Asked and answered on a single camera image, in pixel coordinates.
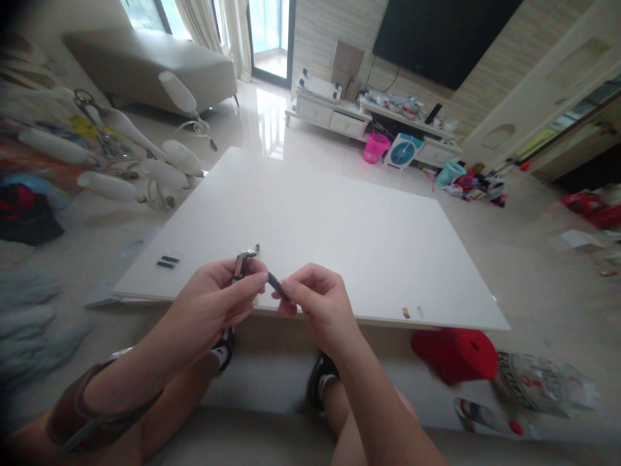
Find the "striped wallpaper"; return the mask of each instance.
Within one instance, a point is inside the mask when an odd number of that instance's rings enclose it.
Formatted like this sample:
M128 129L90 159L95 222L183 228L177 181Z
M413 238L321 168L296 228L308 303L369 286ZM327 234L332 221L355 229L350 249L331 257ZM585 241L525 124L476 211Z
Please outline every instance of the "striped wallpaper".
M391 91L415 96L427 108L441 103L441 115L460 120L457 132L467 136L592 3L593 0L524 0L458 90L401 70ZM358 75L364 84L387 4L388 0L297 0L293 88L302 68L330 79L338 39L366 51ZM369 86L385 89L396 72L396 65L377 58Z

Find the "drawer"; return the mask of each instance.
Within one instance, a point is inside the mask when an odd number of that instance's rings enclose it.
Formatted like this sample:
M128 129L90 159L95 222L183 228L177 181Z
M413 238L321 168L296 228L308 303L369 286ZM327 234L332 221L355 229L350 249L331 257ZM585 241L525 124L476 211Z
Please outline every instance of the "drawer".
M314 122L329 126L334 111L305 99L298 99L298 115Z
M415 158L428 164L444 166L448 161L458 158L458 156L431 144L425 144Z
M362 136L366 127L367 122L343 115L339 112L334 112L332 114L332 120L330 121L330 129L353 137Z

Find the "knee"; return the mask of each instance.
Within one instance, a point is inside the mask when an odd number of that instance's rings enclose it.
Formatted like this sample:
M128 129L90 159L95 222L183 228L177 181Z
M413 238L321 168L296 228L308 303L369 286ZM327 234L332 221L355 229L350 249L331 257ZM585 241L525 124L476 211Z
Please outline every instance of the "knee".
M406 398L406 396L403 393L401 393L401 390L399 390L397 387L395 387L395 390L397 391L397 395L399 395L399 398L401 398L401 401L403 402L403 405L406 407L406 410L408 410L408 412L412 416L414 416L414 419L416 419L418 421L419 417L416 415L416 410L414 409L414 406L412 406L412 404Z

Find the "pink trash bin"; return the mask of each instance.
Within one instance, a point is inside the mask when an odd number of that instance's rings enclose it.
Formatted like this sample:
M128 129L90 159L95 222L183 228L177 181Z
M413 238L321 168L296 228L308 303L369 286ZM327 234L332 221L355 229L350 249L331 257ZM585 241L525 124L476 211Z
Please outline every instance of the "pink trash bin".
M390 141L382 135L371 133L362 159L370 164L377 163L382 154L390 147Z

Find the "black sneaker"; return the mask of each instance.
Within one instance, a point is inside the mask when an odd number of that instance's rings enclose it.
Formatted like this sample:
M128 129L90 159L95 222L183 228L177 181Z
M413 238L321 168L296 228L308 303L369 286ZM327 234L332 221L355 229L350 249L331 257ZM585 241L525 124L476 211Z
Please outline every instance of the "black sneaker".
M330 356L322 351L317 358L317 362L315 362L315 367L313 367L309 379L310 403L321 411L323 411L323 401L321 400L320 396L319 382L324 375L329 374L339 377L338 369L336 368L334 361L332 361L332 359L330 359Z
M231 363L231 359L233 359L233 348L235 347L235 327L229 327L228 329L223 330L222 337L218 340L218 343L213 345L212 351L221 347L225 347L227 350L226 360L219 369L220 372L223 372L224 369L226 369Z

